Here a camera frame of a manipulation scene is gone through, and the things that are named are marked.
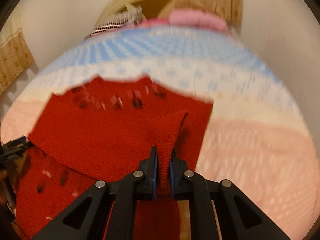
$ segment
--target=red sweater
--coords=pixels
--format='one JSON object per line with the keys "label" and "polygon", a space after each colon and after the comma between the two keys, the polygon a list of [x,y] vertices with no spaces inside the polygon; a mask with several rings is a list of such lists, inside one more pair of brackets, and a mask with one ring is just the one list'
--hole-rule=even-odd
{"label": "red sweater", "polygon": [[179,210],[168,194],[171,152],[175,147],[195,169],[211,110],[147,77],[126,83],[97,77],[52,95],[28,137],[36,147],[17,195],[21,228],[32,237],[95,180],[121,179],[157,146],[158,195],[138,202],[134,238],[179,239]]}

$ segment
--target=patterned bedding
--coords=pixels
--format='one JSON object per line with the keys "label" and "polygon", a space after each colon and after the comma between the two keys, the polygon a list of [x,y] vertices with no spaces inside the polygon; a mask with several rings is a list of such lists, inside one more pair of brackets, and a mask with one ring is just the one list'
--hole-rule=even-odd
{"label": "patterned bedding", "polygon": [[[302,239],[320,213],[312,137],[284,84],[222,34],[161,26],[90,38],[26,87],[3,120],[1,139],[27,135],[52,92],[97,74],[124,80],[142,73],[173,91],[214,98],[196,171],[214,181],[230,179],[292,240]],[[186,207],[180,203],[180,239],[190,238]]]}

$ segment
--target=triangular cutout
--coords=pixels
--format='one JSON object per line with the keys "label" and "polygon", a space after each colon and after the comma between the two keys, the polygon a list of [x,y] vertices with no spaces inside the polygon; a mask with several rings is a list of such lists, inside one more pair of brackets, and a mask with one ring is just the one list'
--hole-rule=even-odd
{"label": "triangular cutout", "polygon": [[64,219],[63,223],[74,229],[81,228],[84,218],[89,210],[92,202],[92,197],[88,196],[82,201],[70,214],[68,214]]}
{"label": "triangular cutout", "polygon": [[250,229],[262,223],[261,218],[241,198],[235,196],[233,199],[246,229]]}

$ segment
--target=red fabric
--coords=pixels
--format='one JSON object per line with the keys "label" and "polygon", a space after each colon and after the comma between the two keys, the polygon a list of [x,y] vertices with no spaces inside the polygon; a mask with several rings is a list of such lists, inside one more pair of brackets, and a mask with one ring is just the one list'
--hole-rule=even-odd
{"label": "red fabric", "polygon": [[[143,107],[133,107],[133,95]],[[115,108],[117,97],[121,109]],[[75,192],[81,194],[97,179],[112,182],[135,171],[156,145],[158,193],[164,195],[138,203],[134,238],[179,239],[179,210],[167,194],[171,152],[174,146],[195,169],[211,110],[212,104],[177,95],[149,78],[120,83],[97,77],[52,95],[28,137],[38,149],[30,150],[31,167],[20,182],[20,226],[32,237],[49,222],[45,217],[56,216],[74,200]]]}

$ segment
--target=metal rivet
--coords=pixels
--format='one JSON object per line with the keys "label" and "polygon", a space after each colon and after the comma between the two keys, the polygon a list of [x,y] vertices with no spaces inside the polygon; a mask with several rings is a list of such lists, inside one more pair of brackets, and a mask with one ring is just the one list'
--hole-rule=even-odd
{"label": "metal rivet", "polygon": [[143,175],[143,172],[142,172],[142,171],[135,171],[135,172],[133,173],[133,175],[134,175],[135,177],[137,177],[137,178],[140,178],[140,177]]}
{"label": "metal rivet", "polygon": [[187,177],[193,177],[194,172],[193,171],[185,171],[184,175],[187,176]]}
{"label": "metal rivet", "polygon": [[222,181],[222,185],[223,185],[224,187],[231,187],[232,183],[231,183],[230,180],[224,179],[224,180]]}
{"label": "metal rivet", "polygon": [[103,181],[103,180],[98,180],[97,182],[96,182],[96,187],[98,187],[98,188],[102,188],[102,187],[104,187],[106,185],[106,183]]}

